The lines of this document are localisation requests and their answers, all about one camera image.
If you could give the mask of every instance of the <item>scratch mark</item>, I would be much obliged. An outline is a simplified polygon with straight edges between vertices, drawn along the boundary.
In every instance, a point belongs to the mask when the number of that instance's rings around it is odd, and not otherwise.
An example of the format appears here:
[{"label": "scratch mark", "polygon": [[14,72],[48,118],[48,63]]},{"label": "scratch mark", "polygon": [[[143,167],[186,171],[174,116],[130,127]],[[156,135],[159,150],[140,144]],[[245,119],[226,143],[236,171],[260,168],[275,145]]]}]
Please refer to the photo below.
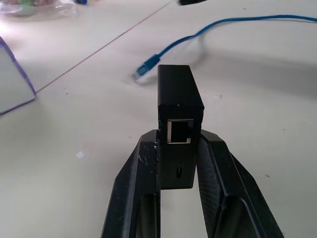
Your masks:
[{"label": "scratch mark", "polygon": [[148,160],[147,160],[146,157],[144,157],[144,160],[145,160],[145,161],[143,161],[143,160],[141,159],[141,156],[139,155],[139,160],[140,160],[142,163],[148,165]]}]

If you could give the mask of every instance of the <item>blue ethernet cable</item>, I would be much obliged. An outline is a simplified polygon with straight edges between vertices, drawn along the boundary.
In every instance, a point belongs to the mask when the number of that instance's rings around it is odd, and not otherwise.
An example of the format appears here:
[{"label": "blue ethernet cable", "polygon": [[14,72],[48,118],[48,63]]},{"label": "blue ethernet cable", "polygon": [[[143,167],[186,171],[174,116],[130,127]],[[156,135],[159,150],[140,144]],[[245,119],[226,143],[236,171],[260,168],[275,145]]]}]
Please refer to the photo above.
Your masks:
[{"label": "blue ethernet cable", "polygon": [[234,17],[234,18],[227,18],[227,19],[222,19],[219,21],[216,21],[214,23],[211,23],[207,26],[205,26],[203,29],[201,29],[199,32],[197,32],[194,35],[191,36],[186,36],[184,38],[181,38],[169,46],[167,46],[161,53],[153,55],[151,58],[149,58],[147,61],[145,61],[132,75],[132,79],[134,81],[137,81],[141,76],[146,74],[148,71],[150,71],[157,63],[160,61],[160,58],[170,49],[173,47],[194,39],[202,34],[204,34],[206,31],[211,29],[212,27],[224,23],[224,22],[231,22],[231,21],[257,21],[257,20],[267,20],[267,19],[300,19],[300,20],[306,20],[306,21],[313,21],[317,22],[317,18],[314,17],[308,17],[308,16],[298,16],[298,15],[270,15],[270,16],[256,16],[256,17]]}]

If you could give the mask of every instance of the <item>purple object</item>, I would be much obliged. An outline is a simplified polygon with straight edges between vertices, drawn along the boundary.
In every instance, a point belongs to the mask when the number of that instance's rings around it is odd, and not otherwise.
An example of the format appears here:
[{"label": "purple object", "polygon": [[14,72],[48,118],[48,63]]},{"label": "purple object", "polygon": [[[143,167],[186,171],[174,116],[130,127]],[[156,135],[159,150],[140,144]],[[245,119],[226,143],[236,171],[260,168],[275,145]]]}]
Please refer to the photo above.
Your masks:
[{"label": "purple object", "polygon": [[18,108],[18,107],[21,107],[21,106],[23,106],[23,105],[25,105],[25,104],[27,104],[27,103],[29,103],[29,102],[35,100],[35,99],[36,99],[36,92],[35,92],[35,89],[34,89],[32,83],[31,83],[30,79],[28,78],[28,76],[26,75],[25,71],[23,70],[23,68],[22,68],[22,67],[20,66],[20,64],[18,63],[18,61],[15,59],[13,52],[10,50],[9,46],[4,42],[4,40],[3,40],[2,37],[0,37],[0,48],[1,48],[1,47],[3,47],[3,48],[5,49],[5,51],[8,53],[8,55],[9,55],[10,58],[12,59],[13,64],[14,64],[15,67],[18,69],[18,71],[20,72],[20,74],[22,75],[22,77],[24,78],[24,80],[26,81],[26,83],[28,84],[28,86],[31,88],[31,90],[32,90],[32,92],[33,92],[33,94],[34,94],[34,96],[35,96],[34,99],[32,99],[32,100],[30,100],[30,101],[27,101],[27,102],[24,102],[24,103],[22,103],[22,104],[19,104],[19,105],[13,107],[13,108],[10,108],[10,109],[8,109],[8,110],[5,110],[4,112],[0,112],[0,115],[3,115],[3,114],[5,114],[5,113],[7,113],[7,112],[12,111],[13,109],[16,109],[16,108]]}]

